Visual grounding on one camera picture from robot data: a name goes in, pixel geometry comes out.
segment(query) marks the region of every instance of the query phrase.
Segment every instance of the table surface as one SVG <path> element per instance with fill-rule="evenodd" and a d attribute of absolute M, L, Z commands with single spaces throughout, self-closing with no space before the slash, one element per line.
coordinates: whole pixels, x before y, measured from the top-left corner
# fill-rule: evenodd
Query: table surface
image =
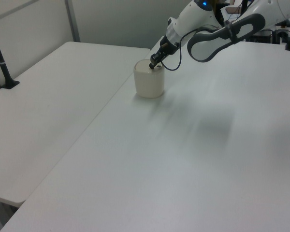
<path fill-rule="evenodd" d="M 66 43 L 0 90 L 0 201 L 28 198 L 148 52 Z"/>
<path fill-rule="evenodd" d="M 290 232 L 290 52 L 184 49 L 165 82 L 132 75 L 2 232 Z"/>

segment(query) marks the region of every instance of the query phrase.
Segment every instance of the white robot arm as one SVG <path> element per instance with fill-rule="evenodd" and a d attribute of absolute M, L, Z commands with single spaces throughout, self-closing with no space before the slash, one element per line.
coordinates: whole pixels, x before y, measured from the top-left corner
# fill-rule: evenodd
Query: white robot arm
<path fill-rule="evenodd" d="M 169 19 L 166 35 L 158 52 L 151 56 L 149 66 L 153 69 L 174 54 L 185 43 L 183 37 L 193 30 L 197 33 L 188 41 L 188 52 L 196 61 L 208 62 L 222 49 L 288 18 L 290 0 L 255 0 L 239 19 L 221 28 L 207 1 L 193 0 L 178 19 Z"/>

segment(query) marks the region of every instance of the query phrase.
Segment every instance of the paper cup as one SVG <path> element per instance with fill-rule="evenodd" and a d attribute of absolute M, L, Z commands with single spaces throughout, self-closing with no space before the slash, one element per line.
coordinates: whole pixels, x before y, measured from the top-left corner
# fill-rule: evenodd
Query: paper cup
<path fill-rule="evenodd" d="M 149 64 L 149 59 L 143 59 L 134 66 L 136 93 L 143 98 L 157 98 L 164 90 L 164 67 L 158 64 L 151 69 Z"/>

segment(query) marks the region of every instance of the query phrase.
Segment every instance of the white wall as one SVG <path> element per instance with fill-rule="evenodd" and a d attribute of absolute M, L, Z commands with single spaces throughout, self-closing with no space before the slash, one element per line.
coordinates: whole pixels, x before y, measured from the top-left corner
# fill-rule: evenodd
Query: white wall
<path fill-rule="evenodd" d="M 152 48 L 191 0 L 72 0 L 81 42 Z"/>
<path fill-rule="evenodd" d="M 73 38 L 64 0 L 39 0 L 0 19 L 0 48 L 12 78 L 68 41 Z"/>

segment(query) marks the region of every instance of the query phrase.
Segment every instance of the cable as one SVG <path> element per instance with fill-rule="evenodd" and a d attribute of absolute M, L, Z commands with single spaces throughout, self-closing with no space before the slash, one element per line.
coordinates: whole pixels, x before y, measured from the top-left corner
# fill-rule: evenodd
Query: cable
<path fill-rule="evenodd" d="M 243 1 L 242 1 L 241 4 L 236 8 L 236 11 L 237 11 L 237 18 L 238 18 L 238 11 L 239 11 L 239 9 L 240 9 L 242 3 L 243 3 Z"/>
<path fill-rule="evenodd" d="M 192 30 L 192 31 L 188 32 L 187 34 L 185 34 L 185 35 L 180 39 L 180 41 L 179 41 L 179 64 L 178 64 L 178 66 L 177 66 L 175 69 L 170 69 L 170 68 L 166 67 L 162 61 L 160 61 L 160 63 L 162 64 L 162 66 L 163 66 L 165 69 L 169 70 L 169 71 L 176 71 L 176 70 L 180 67 L 180 65 L 181 65 L 181 63 L 182 63 L 182 41 L 183 41 L 183 39 L 184 39 L 187 35 L 189 35 L 190 33 L 193 33 L 193 32 L 198 33 L 198 32 L 200 32 L 200 31 L 205 31 L 205 30 L 208 31 L 208 32 L 211 32 L 211 33 L 212 33 L 212 32 L 214 32 L 214 31 L 216 31 L 217 29 L 216 29 L 216 30 L 213 30 L 213 29 L 209 29 L 209 28 L 200 27 L 200 28 L 197 28 L 197 29 Z"/>

